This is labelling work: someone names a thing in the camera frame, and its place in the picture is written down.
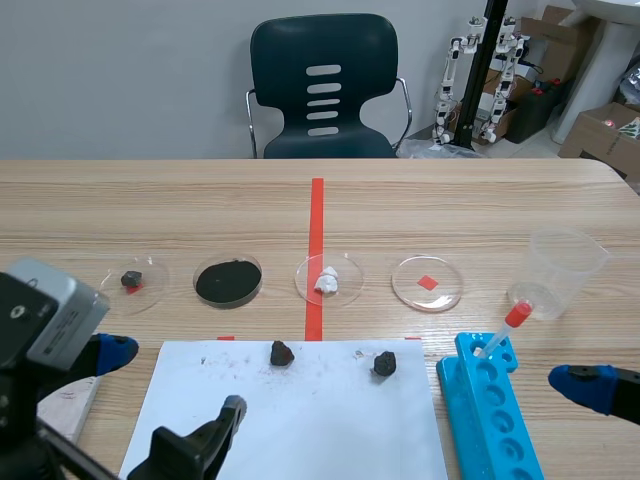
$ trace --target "black chair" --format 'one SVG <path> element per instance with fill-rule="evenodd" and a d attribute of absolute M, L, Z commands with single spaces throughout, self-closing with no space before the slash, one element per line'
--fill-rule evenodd
<path fill-rule="evenodd" d="M 264 22 L 251 36 L 255 88 L 246 94 L 253 157 L 258 158 L 251 94 L 284 115 L 264 158 L 390 158 L 411 126 L 407 85 L 397 77 L 398 38 L 371 14 L 312 15 Z M 367 101 L 400 82 L 407 127 L 394 145 L 360 121 Z"/>

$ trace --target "white rock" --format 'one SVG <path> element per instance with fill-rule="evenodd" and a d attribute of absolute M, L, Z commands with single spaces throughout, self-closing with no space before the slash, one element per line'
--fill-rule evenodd
<path fill-rule="evenodd" d="M 333 267 L 325 268 L 320 275 L 331 275 L 332 277 L 338 278 L 338 272 L 336 272 Z"/>
<path fill-rule="evenodd" d="M 322 293 L 336 293 L 338 291 L 338 280 L 332 275 L 320 275 L 313 288 L 314 290 L 320 290 Z"/>

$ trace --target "measuring cup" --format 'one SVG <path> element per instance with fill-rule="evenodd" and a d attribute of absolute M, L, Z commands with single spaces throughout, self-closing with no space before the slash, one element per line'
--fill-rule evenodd
<path fill-rule="evenodd" d="M 590 236 L 571 228 L 544 228 L 529 240 L 523 265 L 507 291 L 515 305 L 528 302 L 533 318 L 554 320 L 610 255 Z"/>

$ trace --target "wooden block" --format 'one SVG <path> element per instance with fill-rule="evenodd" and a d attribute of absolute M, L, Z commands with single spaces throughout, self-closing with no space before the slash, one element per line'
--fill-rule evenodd
<path fill-rule="evenodd" d="M 38 404 L 38 416 L 75 443 L 96 396 L 100 378 L 89 377 L 56 390 Z"/>

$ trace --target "gray wall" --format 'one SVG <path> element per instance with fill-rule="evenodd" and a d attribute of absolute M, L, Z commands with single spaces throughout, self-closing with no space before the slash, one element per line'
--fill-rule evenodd
<path fill-rule="evenodd" d="M 511 0 L 509 12 L 537 8 Z M 266 19 L 314 13 L 391 20 L 415 132 L 433 123 L 449 38 L 483 11 L 482 0 L 2 0 L 0 159 L 249 157 L 251 32 Z M 469 65 L 460 66 L 457 98 Z M 368 102 L 362 118 L 395 141 L 401 91 Z M 282 117 L 257 107 L 254 120 L 264 147 Z"/>

